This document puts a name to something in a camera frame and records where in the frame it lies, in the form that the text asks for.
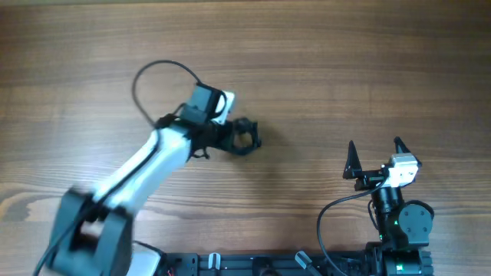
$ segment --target wire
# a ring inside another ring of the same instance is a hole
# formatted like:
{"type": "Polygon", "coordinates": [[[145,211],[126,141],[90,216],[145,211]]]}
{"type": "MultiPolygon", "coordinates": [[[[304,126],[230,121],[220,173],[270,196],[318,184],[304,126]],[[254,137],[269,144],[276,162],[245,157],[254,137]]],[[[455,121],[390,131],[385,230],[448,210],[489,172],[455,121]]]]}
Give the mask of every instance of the wire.
{"type": "Polygon", "coordinates": [[[368,215],[370,215],[371,223],[374,224],[375,230],[378,230],[377,222],[375,221],[374,215],[371,213],[371,208],[370,204],[373,202],[372,199],[368,202],[367,209],[368,209],[368,215]]]}
{"type": "MultiPolygon", "coordinates": [[[[138,100],[138,97],[137,97],[137,82],[138,80],[140,79],[140,76],[143,74],[143,72],[156,65],[156,64],[174,64],[174,65],[177,65],[179,67],[181,67],[182,69],[186,70],[188,73],[190,73],[195,79],[196,81],[201,84],[201,80],[198,78],[198,76],[196,76],[196,74],[194,74],[194,72],[191,71],[191,69],[189,69],[188,67],[186,67],[184,64],[181,64],[177,61],[169,61],[169,60],[159,60],[159,61],[153,61],[153,62],[150,62],[149,64],[143,66],[141,69],[139,69],[139,71],[137,72],[137,74],[135,75],[135,77],[133,78],[133,83],[131,85],[131,96],[133,98],[133,101],[135,103],[135,105],[137,106],[138,110],[142,113],[142,115],[145,117],[145,120],[149,123],[149,125],[152,126],[152,128],[154,128],[155,130],[157,130],[157,126],[155,124],[155,122],[152,120],[152,118],[150,117],[150,115],[148,114],[148,112],[143,108],[143,106],[141,105],[141,102],[140,100],[138,100]]],[[[60,243],[63,241],[63,239],[72,231],[74,230],[75,228],[77,228],[78,226],[81,225],[81,223],[83,223],[87,217],[89,215],[91,215],[93,212],[95,212],[96,210],[98,210],[103,204],[104,202],[112,195],[114,194],[118,189],[120,189],[124,183],[131,177],[133,176],[136,172],[138,172],[143,166],[145,166],[145,164],[155,155],[155,153],[159,150],[159,145],[161,143],[161,140],[162,140],[162,137],[160,135],[160,131],[156,131],[155,134],[157,135],[157,138],[156,138],[156,141],[155,141],[155,145],[153,146],[152,150],[149,152],[149,154],[137,165],[135,166],[128,174],[125,175],[125,177],[122,178],[121,181],[119,181],[118,184],[116,184],[115,186],[113,186],[111,189],[109,189],[109,191],[106,192],[106,194],[104,194],[101,199],[99,199],[99,201],[97,201],[96,204],[92,205],[90,208],[88,209],[85,209],[84,212],[82,212],[74,221],[72,224],[70,224],[70,226],[68,226],[56,239],[54,239],[54,241],[48,246],[48,248],[46,248],[46,250],[44,251],[44,254],[41,256],[41,258],[39,259],[39,262],[38,264],[36,265],[36,269],[34,270],[33,272],[33,276],[37,276],[39,275],[39,273],[41,272],[41,269],[43,268],[44,264],[46,263],[46,261],[48,261],[48,257],[50,257],[54,251],[58,248],[58,246],[60,245],[60,243]]]]}
{"type": "Polygon", "coordinates": [[[351,200],[351,199],[358,199],[360,197],[363,197],[363,196],[368,196],[370,195],[371,193],[373,192],[376,192],[377,190],[379,190],[383,185],[384,185],[385,182],[381,182],[378,186],[376,186],[375,188],[373,188],[372,190],[369,190],[369,191],[366,191],[366,192],[362,192],[362,193],[359,193],[357,195],[350,195],[350,196],[347,196],[345,198],[342,198],[342,199],[338,199],[338,200],[334,200],[333,202],[327,204],[322,210],[321,212],[319,213],[319,216],[317,217],[317,239],[319,241],[319,245],[321,246],[321,250],[322,250],[322,253],[324,253],[324,256],[326,258],[326,260],[328,260],[329,264],[336,270],[338,271],[341,275],[344,275],[344,276],[347,276],[343,271],[341,271],[341,269],[338,268],[338,266],[336,264],[334,264],[334,262],[331,260],[331,258],[329,258],[329,254],[327,252],[327,250],[325,249],[325,246],[324,246],[324,242],[322,241],[322,236],[321,236],[321,220],[322,220],[322,216],[324,215],[324,213],[329,209],[331,208],[332,206],[338,204],[338,203],[341,203],[341,202],[345,202],[345,201],[348,201],[348,200],[351,200]]]}
{"type": "Polygon", "coordinates": [[[156,247],[154,247],[152,245],[149,245],[147,243],[144,243],[144,242],[141,242],[141,241],[133,241],[133,243],[136,243],[139,246],[145,247],[146,249],[150,249],[151,251],[155,251],[160,256],[163,256],[165,254],[162,250],[160,250],[160,249],[158,249],[158,248],[156,248],[156,247]]]}

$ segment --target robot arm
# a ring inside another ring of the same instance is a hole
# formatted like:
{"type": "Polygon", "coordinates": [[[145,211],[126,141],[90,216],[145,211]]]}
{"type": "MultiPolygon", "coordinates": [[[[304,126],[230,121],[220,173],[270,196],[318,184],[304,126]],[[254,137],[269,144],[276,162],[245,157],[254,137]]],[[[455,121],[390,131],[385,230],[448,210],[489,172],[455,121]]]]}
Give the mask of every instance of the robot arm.
{"type": "Polygon", "coordinates": [[[70,276],[152,275],[162,256],[135,255],[132,247],[133,219],[147,198],[191,157],[208,159],[207,147],[245,155],[261,146],[257,123],[226,120],[234,103],[234,93],[198,82],[191,98],[160,118],[147,143],[92,193],[70,189],[61,199],[43,258],[48,268],[70,276]],[[235,135],[244,133],[251,135],[252,145],[234,146],[235,135]],[[197,156],[200,150],[203,155],[197,156]],[[95,224],[99,233],[84,232],[95,224]],[[149,274],[142,274],[141,263],[149,274]]]}

